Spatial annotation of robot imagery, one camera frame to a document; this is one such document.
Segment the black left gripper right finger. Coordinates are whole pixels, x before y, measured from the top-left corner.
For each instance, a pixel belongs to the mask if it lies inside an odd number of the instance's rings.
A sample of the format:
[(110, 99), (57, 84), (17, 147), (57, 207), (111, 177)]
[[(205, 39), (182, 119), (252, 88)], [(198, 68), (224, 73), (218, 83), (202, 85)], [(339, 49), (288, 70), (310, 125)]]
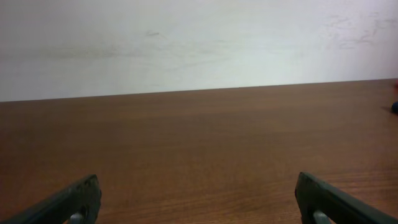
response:
[(397, 224), (397, 219), (363, 203), (308, 172), (299, 173), (295, 198), (303, 224)]

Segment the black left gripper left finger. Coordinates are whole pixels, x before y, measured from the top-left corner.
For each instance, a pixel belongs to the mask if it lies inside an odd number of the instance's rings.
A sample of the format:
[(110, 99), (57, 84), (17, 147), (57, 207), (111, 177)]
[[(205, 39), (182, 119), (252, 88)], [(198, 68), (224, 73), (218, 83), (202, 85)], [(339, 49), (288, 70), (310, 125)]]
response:
[(3, 224), (90, 223), (94, 224), (101, 206), (101, 190), (96, 175), (88, 175), (51, 195)]

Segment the dark navy garment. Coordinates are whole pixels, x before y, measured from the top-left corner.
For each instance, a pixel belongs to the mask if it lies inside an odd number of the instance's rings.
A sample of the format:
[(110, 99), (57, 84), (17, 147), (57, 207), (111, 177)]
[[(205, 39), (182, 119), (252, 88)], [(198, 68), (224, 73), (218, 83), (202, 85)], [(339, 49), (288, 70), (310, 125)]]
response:
[(392, 106), (391, 106), (391, 111), (392, 111), (394, 114), (398, 114), (398, 101), (396, 101), (395, 103), (392, 104)]

